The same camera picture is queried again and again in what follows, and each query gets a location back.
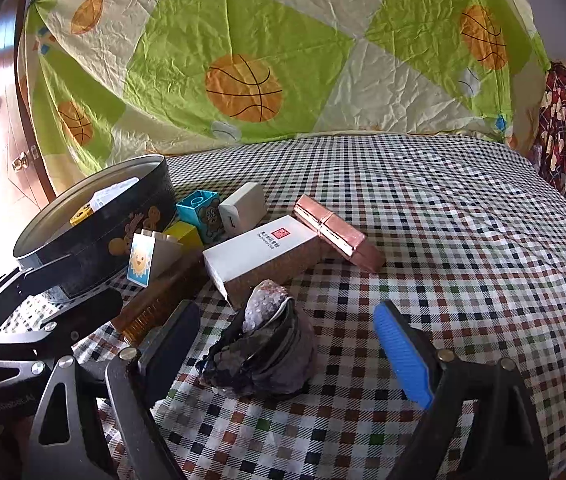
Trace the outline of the yellow car toy block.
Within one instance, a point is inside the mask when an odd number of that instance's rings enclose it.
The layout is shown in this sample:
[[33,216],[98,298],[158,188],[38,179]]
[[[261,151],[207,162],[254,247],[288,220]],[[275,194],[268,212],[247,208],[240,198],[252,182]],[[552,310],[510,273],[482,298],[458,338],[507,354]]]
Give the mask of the yellow car toy block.
[[91,208],[90,204],[85,204],[81,206],[71,217],[70,217],[70,224],[72,226],[77,226],[78,223],[85,221],[93,214],[93,209]]

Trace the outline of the teal bear toy block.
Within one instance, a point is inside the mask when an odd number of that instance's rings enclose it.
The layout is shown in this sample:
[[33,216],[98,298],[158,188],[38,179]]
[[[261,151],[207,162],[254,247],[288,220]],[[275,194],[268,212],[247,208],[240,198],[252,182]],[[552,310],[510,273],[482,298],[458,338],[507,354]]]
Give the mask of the teal bear toy block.
[[179,200],[177,214],[181,221],[195,226],[204,244],[211,244],[225,233],[219,205],[217,192],[196,190]]

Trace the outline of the white usb charger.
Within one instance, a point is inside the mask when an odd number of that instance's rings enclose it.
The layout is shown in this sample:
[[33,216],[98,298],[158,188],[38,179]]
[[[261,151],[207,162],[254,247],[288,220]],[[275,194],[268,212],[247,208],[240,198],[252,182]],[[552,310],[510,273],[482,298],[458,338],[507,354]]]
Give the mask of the white usb charger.
[[256,182],[243,184],[219,204],[218,211],[230,237],[254,229],[267,213],[263,186]]

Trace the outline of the clear plastic case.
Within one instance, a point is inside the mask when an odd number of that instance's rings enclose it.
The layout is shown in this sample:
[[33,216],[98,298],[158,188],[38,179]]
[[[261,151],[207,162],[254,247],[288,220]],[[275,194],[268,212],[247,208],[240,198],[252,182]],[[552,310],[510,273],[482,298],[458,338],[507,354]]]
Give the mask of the clear plastic case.
[[111,203],[112,200],[115,200],[116,197],[122,195],[123,192],[127,191],[128,188],[131,188],[131,186],[134,186],[138,182],[138,177],[132,177],[127,180],[114,183],[107,188],[101,188],[99,191],[92,194],[88,202],[89,208],[93,212],[98,211],[108,203]]

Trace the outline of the checkered tablecloth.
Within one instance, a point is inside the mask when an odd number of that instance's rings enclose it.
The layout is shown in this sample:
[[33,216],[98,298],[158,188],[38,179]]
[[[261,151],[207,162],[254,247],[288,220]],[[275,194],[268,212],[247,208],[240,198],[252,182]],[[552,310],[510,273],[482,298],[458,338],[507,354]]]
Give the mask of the checkered tablecloth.
[[326,136],[169,160],[178,195],[254,181],[268,214],[308,195],[383,252],[381,273],[330,258],[289,291],[317,334],[315,376],[298,396],[237,400],[202,387],[196,361],[232,312],[213,284],[201,330],[154,416],[191,479],[383,479],[417,426],[379,348],[389,300],[464,360],[508,356],[537,410],[548,470],[566,470],[566,200],[527,159],[461,136]]

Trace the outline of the sun picture toy block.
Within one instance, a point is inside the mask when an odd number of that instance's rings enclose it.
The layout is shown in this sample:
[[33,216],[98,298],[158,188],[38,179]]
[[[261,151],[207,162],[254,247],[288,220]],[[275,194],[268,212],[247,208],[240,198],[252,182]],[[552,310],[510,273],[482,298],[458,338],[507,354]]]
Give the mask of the sun picture toy block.
[[126,278],[146,288],[180,259],[183,247],[176,237],[142,230],[132,237]]

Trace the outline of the brown wooden brush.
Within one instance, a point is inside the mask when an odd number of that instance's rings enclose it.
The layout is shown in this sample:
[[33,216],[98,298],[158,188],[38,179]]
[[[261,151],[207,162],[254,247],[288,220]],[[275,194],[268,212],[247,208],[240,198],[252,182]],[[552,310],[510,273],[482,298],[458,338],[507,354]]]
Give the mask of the brown wooden brush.
[[190,252],[134,296],[112,324],[126,341],[138,346],[182,300],[194,300],[207,281],[202,252]]

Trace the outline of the brown wooden door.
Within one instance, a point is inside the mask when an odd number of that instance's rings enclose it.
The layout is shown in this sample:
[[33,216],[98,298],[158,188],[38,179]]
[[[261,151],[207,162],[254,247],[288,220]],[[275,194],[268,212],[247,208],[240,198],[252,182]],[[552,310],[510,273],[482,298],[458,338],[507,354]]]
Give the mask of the brown wooden door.
[[[40,210],[54,193],[35,139],[34,127],[18,79],[18,42],[23,31],[26,0],[3,0],[0,6],[0,183],[16,198]],[[15,172],[11,162],[21,152],[27,169]]]

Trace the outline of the dark pouch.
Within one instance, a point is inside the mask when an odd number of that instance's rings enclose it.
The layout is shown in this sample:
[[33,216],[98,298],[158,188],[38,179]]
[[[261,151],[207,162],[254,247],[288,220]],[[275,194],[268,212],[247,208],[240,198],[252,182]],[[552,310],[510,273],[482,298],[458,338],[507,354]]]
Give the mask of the dark pouch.
[[196,369],[203,385],[225,396],[291,396],[315,374],[317,355],[306,311],[284,286],[264,280]]

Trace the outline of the green basketball pattern sheet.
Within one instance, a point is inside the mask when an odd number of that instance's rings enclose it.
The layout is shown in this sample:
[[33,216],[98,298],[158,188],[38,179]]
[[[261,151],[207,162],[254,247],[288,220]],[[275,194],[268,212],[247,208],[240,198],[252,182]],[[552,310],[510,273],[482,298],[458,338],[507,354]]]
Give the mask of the green basketball pattern sheet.
[[525,152],[548,66],[526,0],[34,0],[18,48],[59,192],[137,155],[318,134]]

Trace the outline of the yellow toy cube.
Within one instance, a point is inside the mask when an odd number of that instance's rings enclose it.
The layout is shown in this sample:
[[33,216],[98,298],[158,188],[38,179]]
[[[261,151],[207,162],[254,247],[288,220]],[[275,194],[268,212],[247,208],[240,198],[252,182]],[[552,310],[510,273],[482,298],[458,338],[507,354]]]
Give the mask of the yellow toy cube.
[[201,237],[199,237],[198,230],[196,226],[192,226],[190,223],[183,221],[172,222],[168,228],[164,229],[163,233],[175,237],[185,254],[193,252],[193,250],[203,249],[203,242]]

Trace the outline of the rose gold lighter case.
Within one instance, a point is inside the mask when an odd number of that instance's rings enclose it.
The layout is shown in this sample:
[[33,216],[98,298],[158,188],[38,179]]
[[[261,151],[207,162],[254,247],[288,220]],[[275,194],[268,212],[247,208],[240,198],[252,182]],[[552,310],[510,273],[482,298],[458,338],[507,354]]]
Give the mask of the rose gold lighter case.
[[293,208],[294,216],[319,237],[330,244],[341,257],[359,269],[379,273],[385,264],[384,255],[357,228],[318,203],[308,195],[302,195]]

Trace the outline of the brass door knob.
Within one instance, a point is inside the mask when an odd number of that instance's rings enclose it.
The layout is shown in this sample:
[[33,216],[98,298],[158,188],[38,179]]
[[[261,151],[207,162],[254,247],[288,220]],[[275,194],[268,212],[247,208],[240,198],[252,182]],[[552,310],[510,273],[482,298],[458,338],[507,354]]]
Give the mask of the brass door knob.
[[15,172],[27,169],[29,166],[28,154],[26,152],[21,152],[17,158],[12,160],[11,166]]

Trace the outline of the white cork rectangular box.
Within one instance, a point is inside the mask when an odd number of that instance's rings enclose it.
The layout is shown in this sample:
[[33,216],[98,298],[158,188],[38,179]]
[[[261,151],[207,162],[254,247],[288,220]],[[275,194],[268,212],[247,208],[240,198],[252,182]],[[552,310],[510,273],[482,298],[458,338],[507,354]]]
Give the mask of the white cork rectangular box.
[[204,250],[206,271],[234,310],[262,281],[285,284],[318,264],[323,240],[300,221],[283,216]]

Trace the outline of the black round cookie tin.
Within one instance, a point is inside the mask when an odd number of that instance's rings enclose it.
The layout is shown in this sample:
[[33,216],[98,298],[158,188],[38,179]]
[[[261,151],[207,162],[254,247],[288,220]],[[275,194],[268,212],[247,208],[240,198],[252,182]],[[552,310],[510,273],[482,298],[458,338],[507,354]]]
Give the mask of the black round cookie tin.
[[[74,226],[70,218],[94,193],[129,179],[134,184]],[[21,268],[38,268],[70,255],[75,265],[56,273],[51,299],[74,299],[109,280],[128,264],[134,234],[161,231],[176,214],[167,159],[134,157],[86,177],[61,193],[21,232],[13,257]]]

